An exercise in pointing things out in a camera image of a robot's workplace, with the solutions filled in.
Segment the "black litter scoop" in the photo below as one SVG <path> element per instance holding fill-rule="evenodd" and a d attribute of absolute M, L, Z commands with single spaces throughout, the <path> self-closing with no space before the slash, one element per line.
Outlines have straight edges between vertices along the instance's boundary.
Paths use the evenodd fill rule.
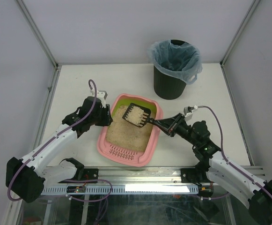
<path fill-rule="evenodd" d="M 136 127 L 144 127 L 147 123 L 156 126 L 156 120 L 151 118 L 151 110 L 135 103 L 130 103 L 122 119 Z"/>

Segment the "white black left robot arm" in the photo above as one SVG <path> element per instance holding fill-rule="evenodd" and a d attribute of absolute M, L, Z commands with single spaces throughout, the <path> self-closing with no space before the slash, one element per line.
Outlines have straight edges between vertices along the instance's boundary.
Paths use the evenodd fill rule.
<path fill-rule="evenodd" d="M 87 97 L 82 106 L 67 115 L 57 130 L 29 154 L 7 162 L 6 187 L 8 199 L 15 202 L 35 201 L 45 188 L 56 183 L 84 178 L 84 165 L 74 158 L 65 158 L 57 166 L 48 164 L 71 142 L 89 131 L 91 126 L 107 127 L 112 123 L 106 94 Z"/>

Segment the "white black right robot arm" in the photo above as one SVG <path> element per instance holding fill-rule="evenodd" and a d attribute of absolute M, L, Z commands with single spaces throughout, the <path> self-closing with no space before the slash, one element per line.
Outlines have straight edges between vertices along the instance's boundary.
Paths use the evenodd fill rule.
<path fill-rule="evenodd" d="M 258 224 L 272 224 L 272 180 L 265 181 L 228 158 L 223 148 L 210 139 L 204 120 L 188 125 L 185 116 L 179 113 L 151 122 L 168 136 L 178 135 L 189 142 L 199 160 L 196 167 L 205 171 L 209 181 L 237 198 Z"/>

